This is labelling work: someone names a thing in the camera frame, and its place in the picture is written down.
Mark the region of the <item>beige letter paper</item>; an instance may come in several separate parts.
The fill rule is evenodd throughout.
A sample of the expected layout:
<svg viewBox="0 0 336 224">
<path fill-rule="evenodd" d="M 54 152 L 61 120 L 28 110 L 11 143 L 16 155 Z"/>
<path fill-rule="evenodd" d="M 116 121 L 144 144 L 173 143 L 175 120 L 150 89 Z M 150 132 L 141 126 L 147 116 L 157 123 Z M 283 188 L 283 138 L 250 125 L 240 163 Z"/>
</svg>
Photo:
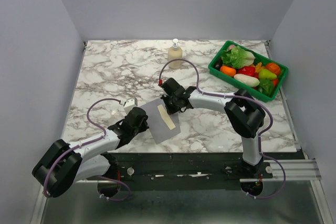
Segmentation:
<svg viewBox="0 0 336 224">
<path fill-rule="evenodd" d="M 157 106 L 157 108 L 158 108 L 159 114 L 161 116 L 161 119 L 166 124 L 166 126 L 169 128 L 169 130 L 173 130 L 174 128 L 176 128 L 174 122 L 170 118 L 170 116 L 167 113 L 167 111 L 164 108 L 164 106 L 160 104 L 160 105 Z"/>
</svg>

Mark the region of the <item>grey envelope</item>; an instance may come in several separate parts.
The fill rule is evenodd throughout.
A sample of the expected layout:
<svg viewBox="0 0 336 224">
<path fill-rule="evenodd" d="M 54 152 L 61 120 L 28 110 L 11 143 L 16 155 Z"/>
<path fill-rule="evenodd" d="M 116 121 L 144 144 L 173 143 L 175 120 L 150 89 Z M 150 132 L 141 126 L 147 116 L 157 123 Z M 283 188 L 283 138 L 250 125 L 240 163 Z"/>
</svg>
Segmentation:
<svg viewBox="0 0 336 224">
<path fill-rule="evenodd" d="M 160 144 L 166 140 L 169 140 L 177 136 L 181 132 L 180 121 L 177 114 L 169 115 L 176 126 L 176 128 L 174 128 L 173 130 L 169 130 L 169 128 L 161 119 L 161 116 L 157 109 L 157 106 L 160 104 L 163 105 L 165 108 L 165 104 L 162 99 L 155 99 L 140 106 L 140 108 L 142 108 L 148 116 L 147 123 L 150 133 L 156 144 Z"/>
</svg>

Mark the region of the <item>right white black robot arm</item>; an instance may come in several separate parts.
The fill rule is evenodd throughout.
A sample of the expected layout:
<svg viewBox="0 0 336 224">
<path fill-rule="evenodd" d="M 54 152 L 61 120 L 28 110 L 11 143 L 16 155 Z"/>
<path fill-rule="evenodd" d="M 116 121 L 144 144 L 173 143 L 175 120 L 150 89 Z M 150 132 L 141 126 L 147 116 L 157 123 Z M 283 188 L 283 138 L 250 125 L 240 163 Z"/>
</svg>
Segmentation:
<svg viewBox="0 0 336 224">
<path fill-rule="evenodd" d="M 182 87 L 175 79 L 159 81 L 165 92 L 161 96 L 168 114 L 184 112 L 187 109 L 208 109 L 227 115 L 233 129 L 240 135 L 243 144 L 242 173 L 249 178 L 260 172 L 262 155 L 259 152 L 258 131 L 264 124 L 265 112 L 246 90 L 236 93 L 201 93 L 196 87 Z"/>
</svg>

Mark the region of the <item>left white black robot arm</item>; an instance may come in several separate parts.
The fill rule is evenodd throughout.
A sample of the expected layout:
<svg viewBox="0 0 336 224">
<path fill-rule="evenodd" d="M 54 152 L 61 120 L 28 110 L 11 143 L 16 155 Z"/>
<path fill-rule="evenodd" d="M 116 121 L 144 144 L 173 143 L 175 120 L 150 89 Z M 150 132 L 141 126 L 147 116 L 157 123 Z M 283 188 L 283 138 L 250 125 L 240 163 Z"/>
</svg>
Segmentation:
<svg viewBox="0 0 336 224">
<path fill-rule="evenodd" d="M 59 197 L 75 181 L 88 177 L 112 179 L 116 175 L 116 166 L 103 153 L 117 150 L 145 132 L 149 128 L 147 119 L 142 108 L 134 107 L 124 119 L 104 129 L 100 136 L 79 141 L 76 145 L 62 139 L 53 142 L 32 171 L 43 186 L 44 196 Z"/>
</svg>

